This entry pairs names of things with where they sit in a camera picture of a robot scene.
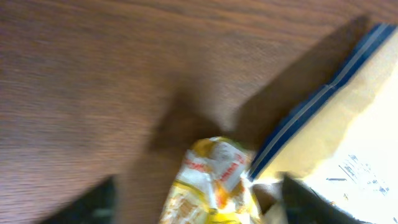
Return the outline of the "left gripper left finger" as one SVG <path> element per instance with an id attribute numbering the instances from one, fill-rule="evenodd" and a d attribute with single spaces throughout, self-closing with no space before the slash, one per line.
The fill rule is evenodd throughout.
<path id="1" fill-rule="evenodd" d="M 116 186 L 109 176 L 40 224 L 112 224 L 116 211 Z"/>

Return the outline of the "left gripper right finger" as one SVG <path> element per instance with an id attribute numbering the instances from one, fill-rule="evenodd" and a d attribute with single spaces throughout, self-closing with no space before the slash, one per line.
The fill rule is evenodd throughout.
<path id="1" fill-rule="evenodd" d="M 360 224 L 288 174 L 283 178 L 282 200 L 288 224 Z"/>

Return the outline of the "yellow green snack packet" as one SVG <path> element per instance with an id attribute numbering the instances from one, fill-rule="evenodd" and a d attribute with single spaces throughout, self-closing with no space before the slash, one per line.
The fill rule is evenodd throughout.
<path id="1" fill-rule="evenodd" d="M 246 151 L 228 138 L 195 142 L 172 183 L 160 223 L 261 223 L 246 177 L 248 162 Z"/>

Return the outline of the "cream snack bag blue label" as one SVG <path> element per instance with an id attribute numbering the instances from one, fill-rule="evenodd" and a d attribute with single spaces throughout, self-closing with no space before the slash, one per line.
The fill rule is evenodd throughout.
<path id="1" fill-rule="evenodd" d="M 397 222 L 397 26 L 373 27 L 333 78 L 294 108 L 247 172 L 284 174 L 360 223 Z"/>

